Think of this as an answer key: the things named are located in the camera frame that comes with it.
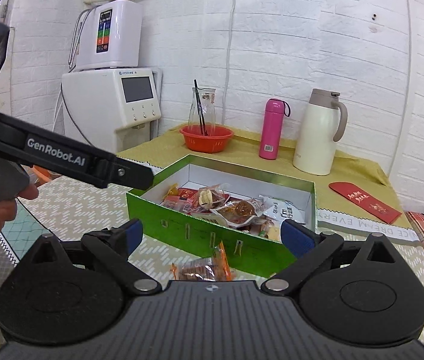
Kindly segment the white blue snack bag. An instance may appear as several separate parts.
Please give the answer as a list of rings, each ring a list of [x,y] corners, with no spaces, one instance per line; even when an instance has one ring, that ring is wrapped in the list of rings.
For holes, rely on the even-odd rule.
[[[259,196],[262,199],[264,211],[267,219],[272,220],[280,226],[285,220],[293,220],[299,224],[304,224],[304,214],[291,202],[275,197]]]

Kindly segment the orange edged brown snack pack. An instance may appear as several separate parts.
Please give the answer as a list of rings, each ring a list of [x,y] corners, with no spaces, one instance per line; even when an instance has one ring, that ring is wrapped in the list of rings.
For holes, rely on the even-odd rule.
[[[208,258],[198,258],[184,264],[171,264],[176,281],[232,281],[233,274],[223,242],[220,242]]]

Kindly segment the clear pack round biscuits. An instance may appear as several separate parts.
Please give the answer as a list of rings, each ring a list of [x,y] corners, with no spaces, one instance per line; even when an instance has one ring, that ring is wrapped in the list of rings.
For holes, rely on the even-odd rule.
[[[193,207],[211,210],[223,206],[230,194],[225,190],[224,184],[203,187],[197,190],[193,196]]]

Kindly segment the yellow tablecloth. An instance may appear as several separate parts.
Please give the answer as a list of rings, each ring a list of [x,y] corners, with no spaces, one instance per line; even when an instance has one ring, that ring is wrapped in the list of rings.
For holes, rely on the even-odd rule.
[[[168,167],[182,157],[193,153],[186,147],[180,129],[180,126],[171,128],[159,137],[123,150],[118,155],[155,167]],[[388,176],[379,164],[371,160],[355,157],[338,150],[329,175],[312,175],[302,172],[292,165],[295,141],[282,139],[278,158],[266,160],[259,157],[260,136],[258,133],[247,132],[235,127],[233,131],[234,136],[228,141],[223,151],[215,154],[202,153],[201,156],[311,181],[315,184],[316,202],[320,209],[340,211],[361,219],[375,219],[373,215],[332,191],[329,187],[332,182],[349,182],[372,194],[372,197],[386,205],[403,212]]]

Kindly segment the green cardboard box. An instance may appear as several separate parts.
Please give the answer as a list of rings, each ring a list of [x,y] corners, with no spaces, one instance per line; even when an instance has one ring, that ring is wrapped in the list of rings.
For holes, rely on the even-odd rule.
[[[225,185],[228,201],[194,208],[197,190],[216,184]],[[281,225],[263,214],[260,195],[291,202],[304,214],[303,226],[315,231],[314,183],[191,154],[158,172],[150,189],[128,192],[126,203],[147,236],[202,258],[223,242],[232,268],[267,277],[296,257],[281,242]]]

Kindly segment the red envelope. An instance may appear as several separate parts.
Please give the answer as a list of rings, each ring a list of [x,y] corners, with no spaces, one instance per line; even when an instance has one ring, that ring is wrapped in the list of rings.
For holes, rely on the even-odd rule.
[[[329,188],[386,224],[393,224],[402,213],[373,197],[355,184],[332,182]]]

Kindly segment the cream thermal jug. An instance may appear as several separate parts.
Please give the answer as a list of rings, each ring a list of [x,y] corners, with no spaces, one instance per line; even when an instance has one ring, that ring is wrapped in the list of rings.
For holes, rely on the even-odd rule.
[[[348,121],[340,93],[314,88],[302,118],[292,164],[298,170],[326,176]]]

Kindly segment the pink thermos bottle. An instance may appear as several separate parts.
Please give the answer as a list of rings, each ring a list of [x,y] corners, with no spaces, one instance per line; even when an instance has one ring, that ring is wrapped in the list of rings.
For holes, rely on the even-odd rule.
[[[260,158],[277,158],[284,119],[290,117],[290,114],[291,109],[287,102],[276,98],[267,101],[259,146]]]

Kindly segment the white water dispenser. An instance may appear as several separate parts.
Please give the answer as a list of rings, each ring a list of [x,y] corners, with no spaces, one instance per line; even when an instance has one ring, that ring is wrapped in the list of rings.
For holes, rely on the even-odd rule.
[[[162,71],[114,68],[62,76],[65,135],[106,150],[122,152],[158,136]]]

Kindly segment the red plastic basket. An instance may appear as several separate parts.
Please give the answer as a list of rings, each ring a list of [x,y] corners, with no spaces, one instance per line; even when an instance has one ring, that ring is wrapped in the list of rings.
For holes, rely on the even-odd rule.
[[[217,126],[214,134],[207,136],[195,133],[188,126],[183,126],[180,133],[183,135],[185,145],[189,150],[207,154],[224,151],[228,141],[234,136],[232,130],[223,126]]]

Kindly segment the black straws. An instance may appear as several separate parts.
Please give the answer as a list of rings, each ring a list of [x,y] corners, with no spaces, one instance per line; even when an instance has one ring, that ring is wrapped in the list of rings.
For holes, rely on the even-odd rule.
[[[203,108],[202,108],[202,105],[201,105],[201,99],[200,99],[198,84],[197,84],[196,80],[194,80],[193,82],[194,82],[194,93],[195,93],[195,96],[196,96],[197,115],[198,115],[198,118],[199,118],[201,135],[207,136],[208,132],[207,132],[207,129],[206,129],[205,117],[204,117]]]

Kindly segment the white water purifier unit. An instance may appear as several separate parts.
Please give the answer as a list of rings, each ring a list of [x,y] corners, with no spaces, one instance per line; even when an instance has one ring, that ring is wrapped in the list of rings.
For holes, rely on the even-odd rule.
[[[115,0],[89,10],[78,25],[69,71],[139,66],[144,9]]]

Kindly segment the clear glass carafe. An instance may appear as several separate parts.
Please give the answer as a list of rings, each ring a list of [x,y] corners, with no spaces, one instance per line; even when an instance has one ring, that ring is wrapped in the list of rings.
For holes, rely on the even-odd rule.
[[[188,116],[190,133],[212,137],[216,129],[215,89],[192,88],[192,104]]]

